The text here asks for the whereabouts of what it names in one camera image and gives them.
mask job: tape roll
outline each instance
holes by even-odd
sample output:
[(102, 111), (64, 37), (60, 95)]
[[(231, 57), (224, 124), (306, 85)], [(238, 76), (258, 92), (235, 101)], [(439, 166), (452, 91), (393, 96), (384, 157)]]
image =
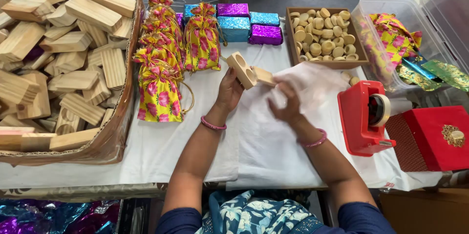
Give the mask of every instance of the tape roll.
[(370, 95), (370, 97), (376, 97), (379, 100), (381, 100), (381, 102), (383, 103), (383, 113), (382, 113), (381, 118), (378, 120), (378, 122), (374, 124), (370, 124), (370, 126), (372, 127), (381, 127), (386, 123), (386, 121), (389, 119), (391, 115), (391, 102), (389, 101), (387, 96), (380, 94), (380, 93), (374, 93)]

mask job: blue floral top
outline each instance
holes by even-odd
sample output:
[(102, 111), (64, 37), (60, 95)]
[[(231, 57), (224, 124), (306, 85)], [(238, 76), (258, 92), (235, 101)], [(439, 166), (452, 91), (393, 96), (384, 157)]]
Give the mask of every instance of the blue floral top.
[(394, 234), (389, 222), (374, 206), (352, 202), (340, 207), (340, 228), (323, 225), (305, 207), (285, 199), (273, 201), (246, 191), (231, 200), (223, 192), (209, 197), (210, 210), (202, 215), (194, 208), (165, 213), (156, 234)]

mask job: hand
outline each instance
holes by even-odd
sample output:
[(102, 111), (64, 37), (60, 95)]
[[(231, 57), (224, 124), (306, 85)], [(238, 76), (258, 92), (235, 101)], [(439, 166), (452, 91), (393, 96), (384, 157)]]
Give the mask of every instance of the hand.
[(276, 119), (283, 120), (292, 126), (304, 118), (300, 113), (300, 100), (288, 82), (280, 82), (277, 87), (287, 97), (287, 106), (284, 109), (278, 109), (275, 103), (268, 98), (270, 110)]
[(243, 91), (244, 87), (236, 79), (236, 70), (230, 67), (221, 80), (215, 105), (228, 114), (238, 105)]

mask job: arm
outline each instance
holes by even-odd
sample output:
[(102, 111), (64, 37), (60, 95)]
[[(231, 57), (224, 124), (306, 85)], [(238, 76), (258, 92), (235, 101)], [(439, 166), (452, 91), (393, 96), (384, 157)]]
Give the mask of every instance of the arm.
[[(278, 88), (285, 94), (288, 102), (284, 109), (278, 109), (271, 100), (268, 101), (275, 118), (287, 122), (299, 141), (306, 144), (319, 141), (322, 133), (300, 114), (300, 102), (294, 89), (286, 82), (280, 82)], [(354, 201), (367, 202), (376, 207), (365, 182), (329, 140), (317, 147), (307, 148), (306, 153), (321, 179), (331, 190), (337, 209)]]
[[(215, 126), (225, 125), (228, 114), (237, 106), (243, 91), (244, 88), (236, 80), (236, 70), (229, 68), (220, 83), (218, 98), (205, 120)], [(162, 215), (182, 207), (195, 208), (202, 213), (202, 183), (217, 152), (221, 133), (199, 124), (171, 175)]]

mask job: red tape dispenser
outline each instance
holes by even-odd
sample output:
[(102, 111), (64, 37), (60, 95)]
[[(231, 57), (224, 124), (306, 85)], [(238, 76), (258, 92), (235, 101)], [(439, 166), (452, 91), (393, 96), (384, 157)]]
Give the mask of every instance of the red tape dispenser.
[(360, 81), (337, 95), (347, 151), (356, 156), (371, 157), (374, 153), (396, 146), (384, 138), (384, 123), (391, 113), (391, 104), (384, 95), (383, 84)]

